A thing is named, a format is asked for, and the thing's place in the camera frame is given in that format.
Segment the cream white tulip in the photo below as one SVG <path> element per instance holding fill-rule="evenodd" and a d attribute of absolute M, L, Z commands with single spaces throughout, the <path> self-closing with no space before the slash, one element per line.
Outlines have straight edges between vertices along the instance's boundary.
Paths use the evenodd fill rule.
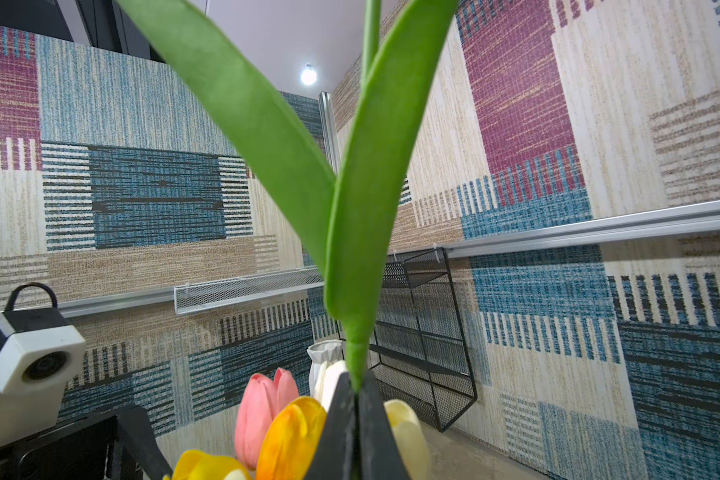
<path fill-rule="evenodd" d="M 410 478 L 430 479 L 431 454 L 416 412 L 399 399 L 385 401 L 384 408 L 397 449 Z"/>

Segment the orange yellow tulip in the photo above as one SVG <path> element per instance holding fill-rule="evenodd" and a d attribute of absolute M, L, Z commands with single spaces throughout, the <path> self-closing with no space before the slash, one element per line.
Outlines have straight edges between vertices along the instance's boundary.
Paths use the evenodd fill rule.
<path fill-rule="evenodd" d="M 273 420 L 262 443 L 257 479 L 304 479 L 316 454 L 327 412 L 319 401 L 302 396 Z"/>

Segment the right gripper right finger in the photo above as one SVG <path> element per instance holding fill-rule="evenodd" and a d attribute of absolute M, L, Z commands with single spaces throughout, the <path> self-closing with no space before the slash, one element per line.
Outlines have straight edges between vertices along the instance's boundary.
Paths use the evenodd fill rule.
<path fill-rule="evenodd" d="M 357 478 L 409 479 L 372 371 L 357 395 Z"/>

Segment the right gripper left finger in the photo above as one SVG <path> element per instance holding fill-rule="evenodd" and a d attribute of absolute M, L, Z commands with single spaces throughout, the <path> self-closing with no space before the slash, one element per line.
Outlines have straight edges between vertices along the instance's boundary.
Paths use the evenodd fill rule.
<path fill-rule="evenodd" d="M 350 375 L 342 373 L 305 479 L 353 479 L 356 467 L 357 430 L 357 395 L 352 387 Z"/>

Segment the pink tulip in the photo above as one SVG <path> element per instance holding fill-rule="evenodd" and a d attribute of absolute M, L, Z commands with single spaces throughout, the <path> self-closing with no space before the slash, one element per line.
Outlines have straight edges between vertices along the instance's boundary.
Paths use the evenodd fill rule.
<path fill-rule="evenodd" d="M 256 373 L 245 388 L 235 425 L 234 446 L 237 460 L 255 470 L 260 450 L 273 420 L 299 396 L 290 371 L 278 368 L 274 379 Z"/>

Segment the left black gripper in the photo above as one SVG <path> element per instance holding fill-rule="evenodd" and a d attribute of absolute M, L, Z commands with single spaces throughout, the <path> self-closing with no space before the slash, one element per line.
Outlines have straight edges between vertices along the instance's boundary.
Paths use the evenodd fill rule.
<path fill-rule="evenodd" d="M 148 412 L 94 411 L 0 447 L 0 479 L 169 479 Z"/>

